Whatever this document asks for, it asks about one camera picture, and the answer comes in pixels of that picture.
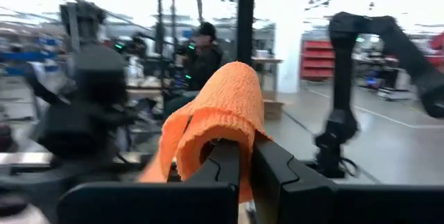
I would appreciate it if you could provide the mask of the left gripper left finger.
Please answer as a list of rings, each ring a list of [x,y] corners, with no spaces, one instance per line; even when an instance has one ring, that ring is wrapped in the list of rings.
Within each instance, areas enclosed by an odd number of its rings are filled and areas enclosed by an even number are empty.
[[[184,182],[82,184],[60,200],[59,224],[234,224],[240,146],[222,139]]]

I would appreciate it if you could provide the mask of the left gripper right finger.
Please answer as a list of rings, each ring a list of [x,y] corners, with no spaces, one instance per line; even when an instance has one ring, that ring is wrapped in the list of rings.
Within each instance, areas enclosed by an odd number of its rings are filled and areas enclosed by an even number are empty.
[[[266,139],[250,181],[258,223],[443,224],[442,186],[337,184]]]

